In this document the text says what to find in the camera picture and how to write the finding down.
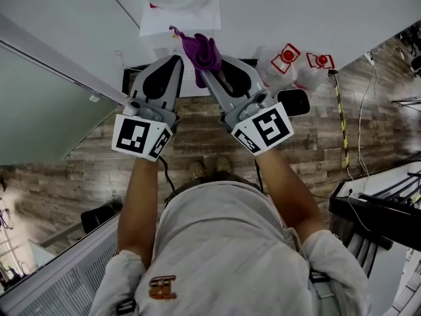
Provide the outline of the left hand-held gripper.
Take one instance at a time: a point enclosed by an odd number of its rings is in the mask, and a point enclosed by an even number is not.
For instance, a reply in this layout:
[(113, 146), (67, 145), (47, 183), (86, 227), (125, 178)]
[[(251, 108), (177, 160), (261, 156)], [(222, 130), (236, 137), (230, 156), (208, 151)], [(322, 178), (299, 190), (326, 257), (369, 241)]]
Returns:
[(116, 115), (112, 150), (148, 161), (160, 157), (180, 120), (174, 108), (183, 74), (182, 58), (172, 55), (155, 61), (136, 76), (133, 95), (123, 112)]

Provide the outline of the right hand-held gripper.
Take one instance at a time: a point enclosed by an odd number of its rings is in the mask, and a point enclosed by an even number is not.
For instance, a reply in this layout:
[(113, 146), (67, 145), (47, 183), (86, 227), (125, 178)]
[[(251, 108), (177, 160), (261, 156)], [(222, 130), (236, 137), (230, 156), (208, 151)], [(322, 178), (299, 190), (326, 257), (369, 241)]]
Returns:
[(222, 110), (231, 110), (222, 116), (230, 134), (254, 156), (294, 135), (284, 106), (263, 90), (259, 74), (248, 63), (223, 55), (219, 72), (200, 75)]

